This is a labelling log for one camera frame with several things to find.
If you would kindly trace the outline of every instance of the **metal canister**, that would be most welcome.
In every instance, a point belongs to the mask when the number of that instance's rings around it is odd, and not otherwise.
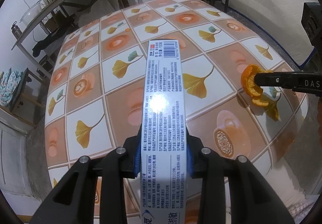
[[[22,35],[20,28],[16,25],[17,22],[14,22],[11,27],[11,32],[15,36],[16,39],[19,39]]]

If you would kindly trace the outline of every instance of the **floral cloth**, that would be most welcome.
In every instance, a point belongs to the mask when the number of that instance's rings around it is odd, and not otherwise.
[[[7,71],[0,82],[0,105],[7,107],[13,97],[13,93],[21,81],[23,72]]]

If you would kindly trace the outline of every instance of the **patterned tablecloth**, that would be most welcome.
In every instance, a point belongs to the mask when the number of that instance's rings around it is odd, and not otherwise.
[[[200,0],[156,0],[103,16],[65,38],[45,118],[52,186],[80,156],[103,156],[137,134],[148,43],[159,38],[180,43],[191,135],[222,156],[246,155],[264,175],[284,155],[307,114],[307,97],[265,87],[270,105],[256,107],[240,75],[251,63],[292,69],[257,34],[216,8]],[[99,179],[96,219],[100,187]],[[196,220],[200,190],[200,180],[188,180],[186,222]],[[139,178],[125,181],[125,198],[129,223],[140,223]]]

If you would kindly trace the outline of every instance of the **concrete floor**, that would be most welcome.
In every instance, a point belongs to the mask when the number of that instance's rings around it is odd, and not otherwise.
[[[223,5],[220,2],[216,2],[215,6],[218,9],[223,10]],[[297,66],[288,55],[266,33],[236,12],[229,10],[228,14],[257,33],[263,40],[270,44],[294,70],[298,70]],[[313,71],[313,68],[310,68],[310,65],[306,65],[305,71]],[[42,103],[46,103],[47,91],[48,89],[45,87],[41,89],[39,100],[41,100]],[[295,142],[284,156],[296,175],[300,186],[306,193],[312,190],[322,169],[322,147],[319,145],[318,122],[316,120],[317,103],[318,97],[310,95],[308,114]],[[39,121],[37,128],[32,130],[26,139],[27,170],[34,197],[39,200],[44,200],[52,189],[45,154],[44,110],[35,112],[35,121]]]

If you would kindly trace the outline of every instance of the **metal screw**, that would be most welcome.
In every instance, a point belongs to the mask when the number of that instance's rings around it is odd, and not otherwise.
[[[123,154],[123,153],[125,153],[126,152],[126,149],[125,148],[123,148],[123,147],[118,147],[117,149],[116,149],[116,153],[117,154]]]
[[[207,155],[207,154],[209,154],[211,151],[210,151],[210,149],[209,149],[209,148],[204,147],[204,148],[202,148],[202,149],[201,149],[201,152],[202,152],[202,154]]]
[[[88,162],[88,159],[89,159],[88,156],[81,156],[80,159],[79,159],[79,162],[80,163],[86,163],[86,162]]]
[[[245,156],[239,156],[238,157],[238,160],[241,162],[241,163],[245,163],[247,161],[247,158]]]

